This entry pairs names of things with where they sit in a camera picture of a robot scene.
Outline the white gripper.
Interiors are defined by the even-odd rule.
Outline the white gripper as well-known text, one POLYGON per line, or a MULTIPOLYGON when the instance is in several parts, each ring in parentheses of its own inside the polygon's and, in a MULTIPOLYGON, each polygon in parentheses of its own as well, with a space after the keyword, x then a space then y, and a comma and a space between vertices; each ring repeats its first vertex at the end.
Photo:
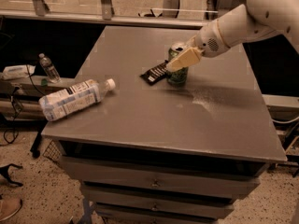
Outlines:
POLYGON ((221 33, 219 19, 211 21, 203 26, 196 37, 193 36, 186 42, 186 47, 186 49, 183 49, 180 52, 171 49, 171 51, 176 53, 176 56, 166 65, 166 69, 169 72, 177 72, 182 68, 195 65, 201 61, 203 55, 212 58, 219 56, 230 49, 221 33))

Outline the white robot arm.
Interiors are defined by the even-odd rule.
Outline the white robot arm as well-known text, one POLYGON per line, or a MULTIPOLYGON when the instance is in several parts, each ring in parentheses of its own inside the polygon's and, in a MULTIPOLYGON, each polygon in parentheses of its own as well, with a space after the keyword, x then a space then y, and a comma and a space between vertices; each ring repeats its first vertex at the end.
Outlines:
POLYGON ((284 35, 299 52, 299 0, 246 0, 204 25, 166 68, 176 72, 203 57, 213 58, 241 43, 275 35, 284 35))

